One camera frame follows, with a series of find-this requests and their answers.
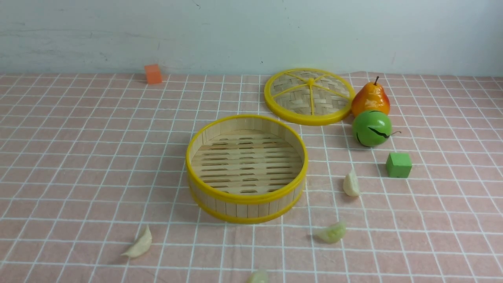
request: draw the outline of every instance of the wall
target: wall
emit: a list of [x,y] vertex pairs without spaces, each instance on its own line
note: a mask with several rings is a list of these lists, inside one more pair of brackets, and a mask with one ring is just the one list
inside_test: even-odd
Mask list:
[[0,72],[503,76],[501,0],[0,0]]

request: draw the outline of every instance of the grid pattern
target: grid pattern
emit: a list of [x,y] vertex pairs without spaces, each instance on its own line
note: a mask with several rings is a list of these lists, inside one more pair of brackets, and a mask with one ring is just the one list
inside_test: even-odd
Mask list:
[[[19,282],[454,283],[503,281],[503,78],[379,75],[393,136],[364,149],[352,117],[289,124],[309,151],[306,192],[283,217],[224,224],[186,182],[194,132],[237,113],[275,117],[268,76],[0,74],[0,278]],[[408,152],[407,179],[386,178]],[[363,194],[349,198],[355,168]],[[313,229],[345,220],[346,237]],[[149,224],[144,256],[119,257]]]

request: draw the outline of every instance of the pear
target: pear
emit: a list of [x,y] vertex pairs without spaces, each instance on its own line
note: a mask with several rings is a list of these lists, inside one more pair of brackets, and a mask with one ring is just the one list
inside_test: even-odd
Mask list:
[[351,102],[351,112],[355,117],[363,111],[378,110],[384,114],[389,114],[389,99],[381,84],[377,83],[379,76],[375,82],[369,82],[356,94]]

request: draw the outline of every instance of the steamer basket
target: steamer basket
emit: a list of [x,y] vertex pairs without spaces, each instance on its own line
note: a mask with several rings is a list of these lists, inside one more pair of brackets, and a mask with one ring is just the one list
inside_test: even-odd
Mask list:
[[204,211],[252,224],[283,215],[305,186],[307,150],[282,122],[236,115],[202,128],[187,149],[189,188]]
[[264,88],[269,109],[301,125],[337,123],[349,115],[355,90],[343,78],[310,68],[290,69],[272,76]]

